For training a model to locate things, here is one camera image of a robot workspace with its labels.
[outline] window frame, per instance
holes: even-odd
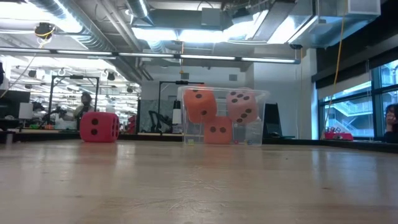
[[[358,98],[371,97],[373,106],[373,130],[374,137],[354,137],[355,140],[369,140],[374,139],[375,141],[382,141],[385,132],[385,121],[384,121],[384,108],[382,102],[382,94],[389,93],[392,91],[398,91],[398,84],[382,87],[381,80],[381,66],[369,70],[371,73],[371,91],[364,91],[351,96],[344,96],[341,98],[333,99],[332,104],[341,103],[344,101],[355,100]],[[318,100],[318,130],[319,138],[321,138],[323,128],[325,126],[325,106],[329,105],[329,101]]]

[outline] table surface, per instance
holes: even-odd
[[[1,223],[397,223],[398,155],[321,146],[0,145]]]

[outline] clear plastic bin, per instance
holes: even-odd
[[[183,86],[184,142],[260,146],[267,91]]]

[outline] person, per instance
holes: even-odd
[[[63,116],[60,116],[60,118],[62,118],[64,121],[73,121],[75,119],[80,119],[87,112],[94,112],[94,108],[91,105],[92,100],[93,99],[91,98],[91,96],[88,92],[83,92],[81,94],[81,103],[83,105],[78,106],[74,110],[73,117],[68,116],[68,115],[63,115]]]
[[[386,108],[386,133],[384,140],[388,143],[398,143],[398,104],[389,105]]]

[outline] glass window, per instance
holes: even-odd
[[[380,67],[381,86],[398,84],[398,60],[387,63]]]
[[[325,117],[329,105],[325,105]],[[354,137],[374,137],[373,105],[371,97],[333,103],[326,127],[340,128]]]
[[[372,86],[372,83],[370,81],[368,81],[366,83],[362,83],[360,85],[351,87],[349,89],[346,89],[339,93],[334,94],[333,99],[338,99],[338,98],[345,97],[345,96],[351,96],[351,95],[355,95],[357,93],[363,93],[365,91],[371,91],[371,86]],[[323,99],[323,101],[330,101],[330,96],[325,97]]]

